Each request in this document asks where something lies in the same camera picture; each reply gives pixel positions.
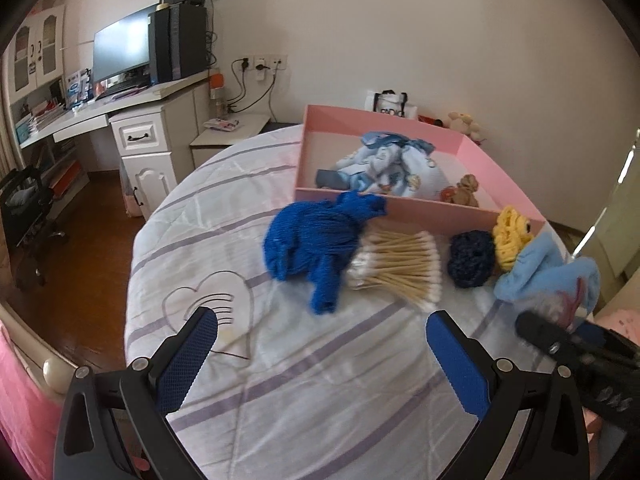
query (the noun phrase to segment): heart embroidery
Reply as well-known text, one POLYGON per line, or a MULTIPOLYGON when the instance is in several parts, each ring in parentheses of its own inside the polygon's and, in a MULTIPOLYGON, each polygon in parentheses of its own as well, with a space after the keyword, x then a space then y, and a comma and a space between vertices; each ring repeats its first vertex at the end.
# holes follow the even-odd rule
POLYGON ((254 298, 242 276, 221 270, 204 278, 195 288, 176 288, 164 298, 162 312, 178 333, 200 306, 210 308, 218 317, 218 338, 211 351, 250 359, 254 298))

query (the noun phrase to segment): white bag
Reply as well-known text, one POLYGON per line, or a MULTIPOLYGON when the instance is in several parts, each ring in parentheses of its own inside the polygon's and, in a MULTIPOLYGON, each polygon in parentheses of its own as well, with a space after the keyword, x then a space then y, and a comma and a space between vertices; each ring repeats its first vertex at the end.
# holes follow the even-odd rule
POLYGON ((381 93, 370 91, 365 102, 365 110, 417 120, 418 107, 409 104, 408 99, 406 92, 396 94, 393 90, 381 93))

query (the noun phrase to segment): wall outlet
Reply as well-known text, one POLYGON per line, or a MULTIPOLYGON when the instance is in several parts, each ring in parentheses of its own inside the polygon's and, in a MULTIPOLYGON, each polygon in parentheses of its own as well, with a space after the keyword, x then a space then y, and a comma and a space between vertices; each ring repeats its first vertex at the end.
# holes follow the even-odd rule
MULTIPOLYGON (((266 61, 264 57, 255 56, 254 58, 254 68, 260 65, 266 66, 266 61)), ((255 80, 256 81, 264 81, 264 74, 267 72, 266 70, 255 70, 255 80)))
MULTIPOLYGON (((246 68, 247 70, 253 70, 255 65, 254 65, 254 56, 242 56, 242 58, 247 58, 248 62, 249 62, 249 66, 246 68)), ((240 65, 240 73, 242 73, 242 62, 238 61, 238 65, 240 65)))
POLYGON ((271 70, 286 70, 287 56, 286 54, 271 54, 267 56, 267 65, 271 70))

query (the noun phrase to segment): drawer handle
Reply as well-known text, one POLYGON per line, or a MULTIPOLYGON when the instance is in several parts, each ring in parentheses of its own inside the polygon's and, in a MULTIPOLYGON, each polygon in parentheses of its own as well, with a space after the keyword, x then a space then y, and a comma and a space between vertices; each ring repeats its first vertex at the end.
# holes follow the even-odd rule
POLYGON ((131 137, 131 136, 129 136, 129 137, 127 137, 127 140, 128 140, 129 142, 134 142, 134 141, 136 141, 136 140, 146 139, 148 136, 149 136, 149 134, 148 134, 148 133, 144 134, 142 137, 131 137))
POLYGON ((134 186, 134 188, 133 188, 133 200, 136 201, 136 204, 138 204, 138 206, 145 205, 144 202, 140 202, 140 200, 138 200, 138 197, 136 196, 136 191, 137 190, 138 190, 138 188, 134 186))

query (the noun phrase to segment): office chair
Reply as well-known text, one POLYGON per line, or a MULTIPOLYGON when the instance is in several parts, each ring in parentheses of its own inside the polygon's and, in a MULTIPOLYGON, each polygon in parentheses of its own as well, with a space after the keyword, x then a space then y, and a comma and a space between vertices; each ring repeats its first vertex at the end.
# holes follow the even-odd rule
POLYGON ((66 240, 55 222, 47 220, 54 201, 54 191, 44 186, 40 170, 28 166, 22 171, 11 170, 0 182, 0 212, 4 235, 10 251, 22 247, 23 260, 16 271, 16 285, 26 287, 25 269, 31 268, 36 282, 45 284, 36 254, 47 238, 66 240))

